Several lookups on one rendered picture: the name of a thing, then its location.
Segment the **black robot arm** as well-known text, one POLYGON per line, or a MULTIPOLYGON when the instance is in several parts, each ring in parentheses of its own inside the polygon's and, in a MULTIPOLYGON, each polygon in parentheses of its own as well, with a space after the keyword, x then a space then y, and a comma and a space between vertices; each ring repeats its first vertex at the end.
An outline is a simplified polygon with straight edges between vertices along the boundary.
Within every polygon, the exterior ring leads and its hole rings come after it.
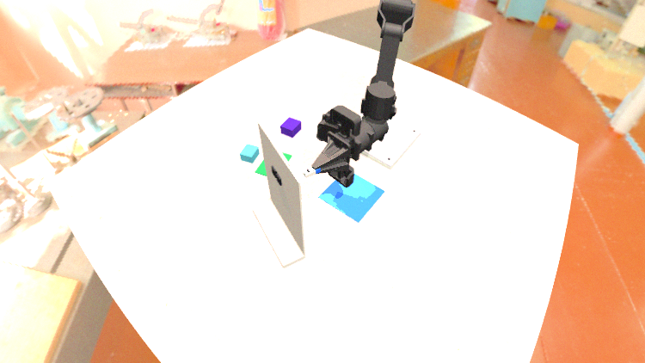
MULTIPOLYGON (((415 5, 411 0, 380 0, 377 22, 381 27, 381 49, 378 55, 376 75, 371 78, 366 87, 365 98, 362 99, 361 118, 372 126, 376 133, 376 141, 383 142, 384 135, 389 131, 388 120, 397 113, 395 85, 392 80, 396 64, 396 56, 403 34, 412 27, 415 16, 415 5)), ((316 138, 328 143, 328 132, 337 133, 341 123, 329 120, 330 111, 322 114, 322 120, 317 125, 316 138)))

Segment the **purple cube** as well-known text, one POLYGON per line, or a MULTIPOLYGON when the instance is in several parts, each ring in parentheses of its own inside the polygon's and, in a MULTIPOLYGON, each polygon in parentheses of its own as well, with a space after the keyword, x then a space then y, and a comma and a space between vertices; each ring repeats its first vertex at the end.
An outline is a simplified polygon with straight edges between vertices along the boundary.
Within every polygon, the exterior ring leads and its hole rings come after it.
POLYGON ((289 117, 280 125, 281 134, 284 134, 289 138, 294 138, 301 129, 301 121, 292 117, 289 117))

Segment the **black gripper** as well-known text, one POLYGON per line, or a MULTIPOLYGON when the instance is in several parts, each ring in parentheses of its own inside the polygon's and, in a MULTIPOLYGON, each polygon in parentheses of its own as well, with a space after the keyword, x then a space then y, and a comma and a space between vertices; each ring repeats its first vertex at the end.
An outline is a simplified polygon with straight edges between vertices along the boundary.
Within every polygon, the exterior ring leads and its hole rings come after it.
POLYGON ((328 143, 311 167, 321 169, 317 174, 328 173, 348 188, 354 179, 350 159, 357 162, 361 152, 370 151, 376 141, 376 133, 370 124, 361 120, 361 116, 342 105, 330 109, 329 120, 339 121, 341 126, 336 134, 328 132, 328 143))

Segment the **light blue cube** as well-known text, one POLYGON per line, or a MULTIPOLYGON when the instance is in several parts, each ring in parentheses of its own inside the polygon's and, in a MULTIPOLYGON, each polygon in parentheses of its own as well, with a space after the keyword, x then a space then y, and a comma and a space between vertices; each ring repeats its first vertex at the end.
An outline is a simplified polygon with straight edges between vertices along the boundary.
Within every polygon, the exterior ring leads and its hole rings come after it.
POLYGON ((246 144, 240 153, 241 161, 245 163, 254 163, 259 154, 258 146, 246 144))

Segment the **beige panel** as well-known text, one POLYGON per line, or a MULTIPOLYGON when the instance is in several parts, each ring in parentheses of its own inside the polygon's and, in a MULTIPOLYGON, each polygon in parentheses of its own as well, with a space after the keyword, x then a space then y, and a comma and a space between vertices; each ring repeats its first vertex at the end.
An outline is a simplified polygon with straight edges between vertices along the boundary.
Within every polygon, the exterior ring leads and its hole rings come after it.
POLYGON ((259 121, 258 127, 271 201, 253 207, 253 212, 286 268, 305 258, 301 186, 280 148, 259 121))

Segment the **light blue square mat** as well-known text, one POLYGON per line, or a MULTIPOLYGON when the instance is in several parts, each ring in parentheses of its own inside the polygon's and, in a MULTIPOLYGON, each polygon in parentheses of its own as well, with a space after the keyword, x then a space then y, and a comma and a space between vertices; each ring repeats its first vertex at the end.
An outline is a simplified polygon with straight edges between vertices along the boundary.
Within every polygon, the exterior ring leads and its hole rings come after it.
POLYGON ((334 181, 318 198, 359 222, 385 191, 354 174, 348 188, 334 181))

